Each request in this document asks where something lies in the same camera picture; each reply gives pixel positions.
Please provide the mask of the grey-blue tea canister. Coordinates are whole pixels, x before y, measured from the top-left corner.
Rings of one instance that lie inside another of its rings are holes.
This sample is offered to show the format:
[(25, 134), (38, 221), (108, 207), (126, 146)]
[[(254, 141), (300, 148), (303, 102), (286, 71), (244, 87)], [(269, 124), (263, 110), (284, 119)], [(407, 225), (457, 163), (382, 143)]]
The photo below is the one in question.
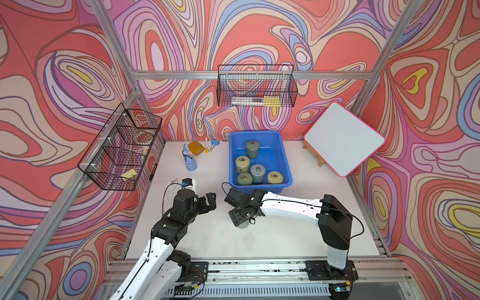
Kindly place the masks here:
[(250, 225), (249, 221), (245, 221), (237, 226), (237, 229), (246, 229)]
[(250, 168), (250, 174), (252, 176), (252, 182), (255, 185), (261, 185), (265, 180), (266, 168), (262, 164), (254, 164)]

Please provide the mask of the yellow-green tea canister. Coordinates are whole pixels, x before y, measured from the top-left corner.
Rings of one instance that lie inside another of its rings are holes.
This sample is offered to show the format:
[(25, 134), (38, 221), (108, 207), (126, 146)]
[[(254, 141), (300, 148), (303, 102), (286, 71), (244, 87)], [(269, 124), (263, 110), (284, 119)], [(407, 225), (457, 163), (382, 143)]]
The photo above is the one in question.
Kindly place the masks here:
[(267, 183), (270, 185), (280, 185), (284, 181), (284, 176), (278, 171), (271, 171), (267, 175)]

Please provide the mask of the blue plastic basket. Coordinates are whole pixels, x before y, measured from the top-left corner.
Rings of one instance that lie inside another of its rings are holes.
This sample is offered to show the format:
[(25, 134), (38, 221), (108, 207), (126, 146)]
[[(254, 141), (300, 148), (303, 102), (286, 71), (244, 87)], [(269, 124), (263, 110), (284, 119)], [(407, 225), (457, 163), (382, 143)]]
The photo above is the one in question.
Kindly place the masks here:
[[(259, 143), (258, 157), (251, 160), (251, 164), (260, 164), (266, 168), (266, 174), (277, 171), (283, 176), (281, 184), (269, 184), (268, 177), (264, 177), (262, 184), (241, 186), (238, 184), (238, 172), (236, 159), (246, 155), (246, 145), (251, 140)], [(285, 188), (293, 184), (288, 158), (282, 136), (277, 131), (240, 131), (234, 132), (228, 137), (229, 143), (229, 176), (228, 181), (241, 191), (251, 193), (254, 189), (271, 191), (279, 194)]]

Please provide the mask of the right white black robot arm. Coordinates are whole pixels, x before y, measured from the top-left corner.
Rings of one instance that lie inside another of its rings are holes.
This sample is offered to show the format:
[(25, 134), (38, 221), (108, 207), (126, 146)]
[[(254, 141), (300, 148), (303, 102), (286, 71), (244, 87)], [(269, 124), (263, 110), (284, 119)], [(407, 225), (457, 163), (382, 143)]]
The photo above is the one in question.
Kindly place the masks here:
[(332, 268), (346, 268), (354, 216), (336, 199), (326, 194), (322, 199), (300, 199), (281, 196), (263, 189), (252, 193), (232, 187), (225, 202), (236, 227), (259, 216), (279, 216), (302, 221), (317, 227), (327, 245), (327, 263)]

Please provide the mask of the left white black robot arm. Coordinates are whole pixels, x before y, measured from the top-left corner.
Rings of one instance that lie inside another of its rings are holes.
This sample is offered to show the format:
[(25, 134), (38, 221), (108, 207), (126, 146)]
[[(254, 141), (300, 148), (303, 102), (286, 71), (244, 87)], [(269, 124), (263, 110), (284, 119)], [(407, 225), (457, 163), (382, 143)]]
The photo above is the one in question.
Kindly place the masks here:
[(191, 274), (191, 256), (176, 250), (197, 216), (216, 209), (216, 194), (198, 196), (192, 189), (180, 189), (172, 208), (152, 227), (141, 257), (111, 300), (160, 300), (175, 282)]

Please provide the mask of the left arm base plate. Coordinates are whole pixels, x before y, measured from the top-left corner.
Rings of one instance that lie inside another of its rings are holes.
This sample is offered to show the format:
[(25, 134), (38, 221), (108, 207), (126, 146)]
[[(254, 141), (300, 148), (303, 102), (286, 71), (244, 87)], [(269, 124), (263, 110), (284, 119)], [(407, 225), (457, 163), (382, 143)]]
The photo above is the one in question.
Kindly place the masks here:
[(181, 276), (177, 282), (203, 283), (208, 278), (209, 262), (194, 261), (181, 266)]

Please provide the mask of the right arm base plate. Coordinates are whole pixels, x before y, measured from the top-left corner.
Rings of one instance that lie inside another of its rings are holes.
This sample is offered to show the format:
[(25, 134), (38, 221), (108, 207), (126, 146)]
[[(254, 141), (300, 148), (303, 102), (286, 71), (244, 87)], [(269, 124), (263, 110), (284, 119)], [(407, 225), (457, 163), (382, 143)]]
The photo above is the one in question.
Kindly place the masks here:
[(305, 261), (305, 271), (310, 281), (351, 281), (359, 279), (353, 261), (347, 260), (344, 269), (330, 266), (327, 261)]

